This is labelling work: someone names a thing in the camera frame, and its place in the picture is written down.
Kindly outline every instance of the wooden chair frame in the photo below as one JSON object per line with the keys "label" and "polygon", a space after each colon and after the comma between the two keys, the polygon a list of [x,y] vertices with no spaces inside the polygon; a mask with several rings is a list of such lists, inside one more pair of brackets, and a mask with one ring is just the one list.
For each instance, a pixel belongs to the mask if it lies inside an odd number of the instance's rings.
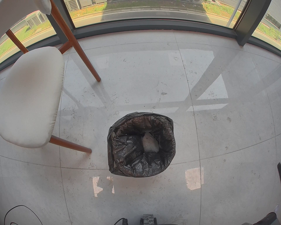
{"label": "wooden chair frame", "polygon": [[[61,54],[63,54],[69,48],[74,47],[74,49],[77,51],[78,55],[81,57],[81,59],[83,60],[85,65],[88,67],[90,72],[93,74],[95,79],[97,81],[100,81],[101,78],[99,77],[99,75],[96,72],[95,68],[93,67],[93,65],[91,64],[90,60],[86,56],[85,52],[81,48],[80,44],[78,43],[78,41],[74,37],[74,35],[71,32],[70,28],[68,27],[67,23],[63,19],[62,15],[60,14],[60,11],[58,10],[58,8],[55,5],[54,1],[50,0],[50,2],[51,2],[51,5],[52,5],[51,14],[52,14],[52,16],[54,17],[55,21],[57,22],[57,24],[59,25],[59,27],[61,28],[61,30],[63,31],[63,33],[65,34],[65,36],[68,39],[68,42],[64,43],[59,48],[59,51],[61,52]],[[14,33],[10,29],[6,32],[6,34],[11,39],[11,41],[24,54],[28,52],[27,48],[19,41],[19,39],[14,35]],[[92,150],[90,148],[86,148],[84,146],[81,146],[81,145],[78,145],[78,144],[74,144],[74,143],[72,143],[70,141],[66,141],[66,140],[61,139],[59,137],[56,137],[54,135],[51,136],[51,139],[50,139],[49,142],[52,143],[52,144],[55,144],[55,145],[59,145],[59,146],[66,147],[66,148],[69,148],[69,149],[74,149],[74,150],[81,151],[81,152],[86,152],[86,153],[91,153],[92,152]]]}

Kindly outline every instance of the air conditioner unit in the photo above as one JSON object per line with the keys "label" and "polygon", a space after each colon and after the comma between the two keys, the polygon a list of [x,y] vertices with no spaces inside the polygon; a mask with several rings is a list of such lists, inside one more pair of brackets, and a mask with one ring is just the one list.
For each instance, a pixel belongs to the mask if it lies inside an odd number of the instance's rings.
{"label": "air conditioner unit", "polygon": [[203,0],[192,0],[193,3],[202,4]]}

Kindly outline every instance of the chair backrest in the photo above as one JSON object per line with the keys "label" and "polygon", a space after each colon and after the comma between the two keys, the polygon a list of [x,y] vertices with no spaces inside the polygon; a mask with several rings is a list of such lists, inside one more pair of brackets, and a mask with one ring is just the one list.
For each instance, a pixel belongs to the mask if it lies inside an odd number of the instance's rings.
{"label": "chair backrest", "polygon": [[0,0],[0,38],[28,14],[40,10],[51,13],[50,0]]}

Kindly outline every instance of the gray pole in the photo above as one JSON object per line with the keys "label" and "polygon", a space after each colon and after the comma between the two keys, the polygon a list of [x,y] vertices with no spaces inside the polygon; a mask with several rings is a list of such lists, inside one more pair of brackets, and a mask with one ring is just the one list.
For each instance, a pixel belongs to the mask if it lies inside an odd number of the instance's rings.
{"label": "gray pole", "polygon": [[230,24],[231,24],[231,22],[232,22],[232,20],[233,20],[233,18],[234,18],[234,16],[235,16],[235,14],[236,14],[238,8],[239,8],[239,5],[240,5],[241,2],[242,2],[242,0],[239,0],[239,1],[238,1],[238,3],[237,3],[237,5],[236,5],[236,7],[235,7],[235,9],[234,9],[234,11],[233,11],[231,17],[229,18],[229,21],[227,22],[227,25],[226,25],[227,27],[230,26]]}

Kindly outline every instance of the trash bin liner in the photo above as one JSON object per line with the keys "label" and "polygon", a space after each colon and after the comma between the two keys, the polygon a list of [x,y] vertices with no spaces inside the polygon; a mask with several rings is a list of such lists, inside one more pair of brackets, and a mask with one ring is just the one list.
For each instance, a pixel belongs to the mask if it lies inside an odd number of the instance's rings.
{"label": "trash bin liner", "polygon": [[[159,142],[160,150],[144,152],[145,132]],[[176,154],[173,120],[156,113],[133,112],[115,122],[107,136],[108,165],[112,174],[150,177],[163,172]]]}

